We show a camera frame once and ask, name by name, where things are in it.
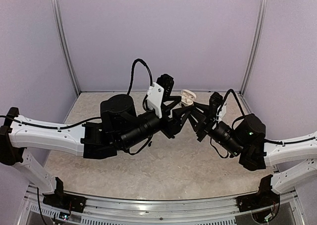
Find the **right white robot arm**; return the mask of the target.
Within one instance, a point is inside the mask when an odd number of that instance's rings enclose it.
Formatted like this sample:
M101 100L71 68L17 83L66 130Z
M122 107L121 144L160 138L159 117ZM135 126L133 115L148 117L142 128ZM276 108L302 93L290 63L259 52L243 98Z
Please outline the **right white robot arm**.
M238 157L239 164L250 171L262 170L280 163L301 160L290 169L271 174L268 188L262 188L253 196L258 207L264 207L273 198L273 193L282 194L306 178L317 174L317 134L293 139L272 141L265 137L266 126L253 113L237 118L236 128L222 121L222 108L194 103L188 117L197 140L209 136L224 148L231 157Z

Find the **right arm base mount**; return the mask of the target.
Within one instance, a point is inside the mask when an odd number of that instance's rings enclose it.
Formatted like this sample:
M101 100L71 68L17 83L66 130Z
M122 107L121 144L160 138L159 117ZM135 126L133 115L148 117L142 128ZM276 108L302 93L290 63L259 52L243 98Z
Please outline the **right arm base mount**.
M236 198L239 212L246 212L280 203L280 195L272 191L270 174L261 179L256 193L241 195Z

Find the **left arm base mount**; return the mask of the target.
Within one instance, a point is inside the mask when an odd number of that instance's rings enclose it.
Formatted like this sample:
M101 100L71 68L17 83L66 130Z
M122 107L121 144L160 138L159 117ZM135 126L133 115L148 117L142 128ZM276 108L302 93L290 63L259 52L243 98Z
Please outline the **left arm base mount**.
M83 213L87 198L64 192L63 182L56 177L55 189L51 194L44 194L43 203L69 212Z

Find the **white earbud charging case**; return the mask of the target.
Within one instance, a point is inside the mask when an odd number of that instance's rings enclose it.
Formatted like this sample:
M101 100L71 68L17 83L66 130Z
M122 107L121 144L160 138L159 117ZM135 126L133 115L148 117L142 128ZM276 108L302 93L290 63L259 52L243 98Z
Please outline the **white earbud charging case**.
M187 105L186 104L186 99L190 99L193 101L196 100L197 96L194 92L190 91L190 90L187 90L187 89L183 89L181 90L181 105L184 105L184 106L190 106L190 105Z

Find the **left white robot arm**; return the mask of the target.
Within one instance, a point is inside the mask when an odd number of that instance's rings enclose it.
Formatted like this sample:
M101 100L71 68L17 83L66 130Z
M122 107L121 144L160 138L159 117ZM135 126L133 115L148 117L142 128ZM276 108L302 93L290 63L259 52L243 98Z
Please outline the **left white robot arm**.
M167 138L178 134L191 106L179 107L181 98L169 96L159 100L154 109L138 115L133 98L127 94L112 96L101 102L100 116L73 125L35 121L11 108L0 128L0 161L22 172L58 207L69 203L62 181L50 175L32 156L30 148L60 151L86 159L102 160L129 153L140 142L149 145L154 134Z

